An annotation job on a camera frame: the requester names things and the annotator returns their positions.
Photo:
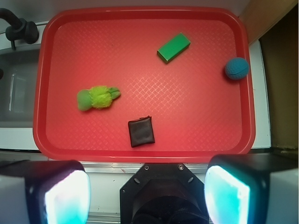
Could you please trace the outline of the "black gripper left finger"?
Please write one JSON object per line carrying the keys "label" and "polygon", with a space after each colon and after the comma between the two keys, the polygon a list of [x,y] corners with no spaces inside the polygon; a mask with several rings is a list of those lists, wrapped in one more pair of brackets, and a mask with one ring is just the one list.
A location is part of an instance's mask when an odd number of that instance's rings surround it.
{"label": "black gripper left finger", "polygon": [[2,224],[85,224],[88,174],[78,161],[1,161]]}

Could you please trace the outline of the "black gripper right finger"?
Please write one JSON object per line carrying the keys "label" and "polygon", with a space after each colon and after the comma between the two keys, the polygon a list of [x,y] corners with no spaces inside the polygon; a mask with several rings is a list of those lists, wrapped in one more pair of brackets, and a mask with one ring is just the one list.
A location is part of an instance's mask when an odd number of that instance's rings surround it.
{"label": "black gripper right finger", "polygon": [[297,224],[299,161],[278,154],[214,156],[204,181],[214,224]]}

